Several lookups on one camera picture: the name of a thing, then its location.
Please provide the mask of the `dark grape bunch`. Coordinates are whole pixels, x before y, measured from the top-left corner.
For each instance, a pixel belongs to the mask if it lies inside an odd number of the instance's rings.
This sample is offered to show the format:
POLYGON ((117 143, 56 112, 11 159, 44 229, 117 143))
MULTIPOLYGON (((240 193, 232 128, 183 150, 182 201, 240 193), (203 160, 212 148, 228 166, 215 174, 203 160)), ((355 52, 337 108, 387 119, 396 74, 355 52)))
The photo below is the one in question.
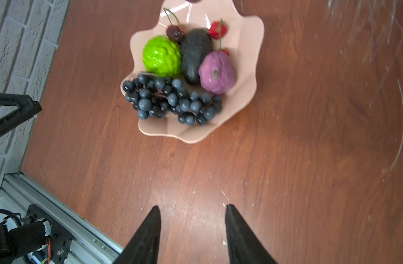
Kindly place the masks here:
POLYGON ((141 120, 164 119, 172 113, 181 124, 203 126, 222 111, 221 96, 189 92, 180 79, 170 76, 140 73, 125 80, 122 91, 141 120))

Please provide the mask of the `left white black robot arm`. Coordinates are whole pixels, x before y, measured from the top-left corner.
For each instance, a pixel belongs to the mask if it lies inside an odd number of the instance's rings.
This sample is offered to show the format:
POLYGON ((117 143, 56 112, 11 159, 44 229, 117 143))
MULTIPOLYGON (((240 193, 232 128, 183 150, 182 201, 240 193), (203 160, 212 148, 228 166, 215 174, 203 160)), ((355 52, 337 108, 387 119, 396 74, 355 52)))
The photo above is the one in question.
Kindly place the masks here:
MULTIPOLYGON (((0 93, 0 106, 15 107, 15 110, 0 118, 0 137, 38 114, 40 103, 28 95, 0 93)), ((15 259, 41 249, 51 247, 52 224, 46 218, 23 225, 19 214, 0 209, 6 215, 0 222, 0 264, 11 264, 15 259)))

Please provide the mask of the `green bumpy fruit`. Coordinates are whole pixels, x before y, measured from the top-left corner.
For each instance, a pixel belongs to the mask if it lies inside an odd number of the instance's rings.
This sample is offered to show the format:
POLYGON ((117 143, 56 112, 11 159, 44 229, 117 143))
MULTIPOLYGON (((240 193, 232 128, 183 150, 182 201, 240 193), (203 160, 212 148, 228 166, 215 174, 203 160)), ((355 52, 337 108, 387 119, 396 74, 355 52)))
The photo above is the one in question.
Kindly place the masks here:
POLYGON ((177 78, 181 74, 181 47, 166 35, 151 38, 143 49, 146 71, 159 77, 177 78))

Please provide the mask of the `dark avocado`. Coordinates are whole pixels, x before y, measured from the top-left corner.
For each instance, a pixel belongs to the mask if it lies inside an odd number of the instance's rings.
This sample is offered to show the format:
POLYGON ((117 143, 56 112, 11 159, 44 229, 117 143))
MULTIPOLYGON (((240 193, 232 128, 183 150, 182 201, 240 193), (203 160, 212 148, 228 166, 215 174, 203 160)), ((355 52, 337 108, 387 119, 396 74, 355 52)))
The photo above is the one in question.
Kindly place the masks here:
POLYGON ((181 68, 189 85, 200 84, 199 68, 212 51, 213 41, 205 29, 193 29, 185 36, 181 42, 181 68))

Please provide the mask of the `red cherry pair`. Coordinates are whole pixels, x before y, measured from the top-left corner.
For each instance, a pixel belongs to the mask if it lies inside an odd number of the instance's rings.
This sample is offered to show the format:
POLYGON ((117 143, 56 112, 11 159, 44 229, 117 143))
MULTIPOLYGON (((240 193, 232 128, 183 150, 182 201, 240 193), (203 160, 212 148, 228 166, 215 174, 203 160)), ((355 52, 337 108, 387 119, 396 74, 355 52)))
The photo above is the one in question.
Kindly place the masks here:
POLYGON ((223 19, 220 19, 218 22, 213 22, 210 29, 208 30, 208 33, 211 38, 219 40, 219 50, 230 56, 229 51, 222 48, 222 37, 225 36, 227 33, 227 27, 223 19))
POLYGON ((170 22, 170 25, 166 29, 166 35, 171 41, 180 45, 181 42, 184 40, 186 33, 181 28, 179 19, 177 18, 175 13, 165 7, 163 8, 163 10, 170 22), (172 15, 175 18, 175 20, 176 20, 175 24, 172 22, 169 15, 172 15))

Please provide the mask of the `purple fig fruit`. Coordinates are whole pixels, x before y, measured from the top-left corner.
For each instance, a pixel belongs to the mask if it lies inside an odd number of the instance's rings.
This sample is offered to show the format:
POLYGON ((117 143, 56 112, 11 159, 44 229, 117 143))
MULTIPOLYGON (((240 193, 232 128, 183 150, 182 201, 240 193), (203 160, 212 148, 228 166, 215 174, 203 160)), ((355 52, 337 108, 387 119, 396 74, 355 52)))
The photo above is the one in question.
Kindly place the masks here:
POLYGON ((231 58, 222 51, 212 51, 199 67, 200 84, 216 95, 229 91, 237 82, 236 69, 231 58))

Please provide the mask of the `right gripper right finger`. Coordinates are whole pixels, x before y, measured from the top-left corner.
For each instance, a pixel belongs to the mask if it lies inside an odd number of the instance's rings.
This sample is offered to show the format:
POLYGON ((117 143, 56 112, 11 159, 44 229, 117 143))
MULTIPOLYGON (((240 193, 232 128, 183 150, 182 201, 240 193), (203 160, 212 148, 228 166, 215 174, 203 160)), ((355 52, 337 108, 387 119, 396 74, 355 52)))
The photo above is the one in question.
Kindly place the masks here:
POLYGON ((233 204, 226 206, 225 225, 231 264, 277 264, 233 204))

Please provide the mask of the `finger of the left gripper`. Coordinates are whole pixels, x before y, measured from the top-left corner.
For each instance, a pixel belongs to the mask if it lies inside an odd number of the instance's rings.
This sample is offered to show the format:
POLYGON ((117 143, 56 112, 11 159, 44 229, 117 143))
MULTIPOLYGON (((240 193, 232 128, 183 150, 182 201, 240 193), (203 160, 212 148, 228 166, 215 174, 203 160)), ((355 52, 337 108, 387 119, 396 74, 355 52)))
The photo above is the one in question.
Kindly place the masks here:
POLYGON ((0 137, 42 111, 40 103, 29 95, 0 93, 0 106, 15 107, 15 110, 0 118, 0 137))

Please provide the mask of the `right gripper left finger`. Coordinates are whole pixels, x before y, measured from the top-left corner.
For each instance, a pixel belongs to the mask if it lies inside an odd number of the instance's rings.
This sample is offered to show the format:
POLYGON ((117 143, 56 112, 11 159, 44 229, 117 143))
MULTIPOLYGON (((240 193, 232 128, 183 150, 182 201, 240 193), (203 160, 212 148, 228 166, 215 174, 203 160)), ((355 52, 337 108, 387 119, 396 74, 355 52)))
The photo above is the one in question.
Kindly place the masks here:
POLYGON ((161 212, 154 206, 114 264, 157 264, 161 235, 161 212))

